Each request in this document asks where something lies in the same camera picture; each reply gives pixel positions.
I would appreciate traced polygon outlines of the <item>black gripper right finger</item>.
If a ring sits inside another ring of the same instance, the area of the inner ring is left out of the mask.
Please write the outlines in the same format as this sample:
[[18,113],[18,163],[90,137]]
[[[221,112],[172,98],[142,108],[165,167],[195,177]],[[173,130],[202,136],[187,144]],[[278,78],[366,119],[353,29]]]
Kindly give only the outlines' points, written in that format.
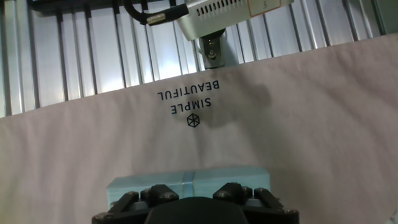
[[237,205],[248,223],[299,224],[299,212],[286,209],[263,187],[252,189],[229,182],[213,194],[213,199]]

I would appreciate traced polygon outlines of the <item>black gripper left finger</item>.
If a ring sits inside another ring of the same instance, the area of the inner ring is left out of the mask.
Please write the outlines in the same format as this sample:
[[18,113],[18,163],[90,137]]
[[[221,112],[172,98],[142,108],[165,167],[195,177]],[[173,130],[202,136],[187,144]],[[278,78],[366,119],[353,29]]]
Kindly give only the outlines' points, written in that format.
[[144,224],[152,209],[173,202],[179,195],[164,184],[153,185],[141,192],[126,192],[107,212],[94,215],[92,224]]

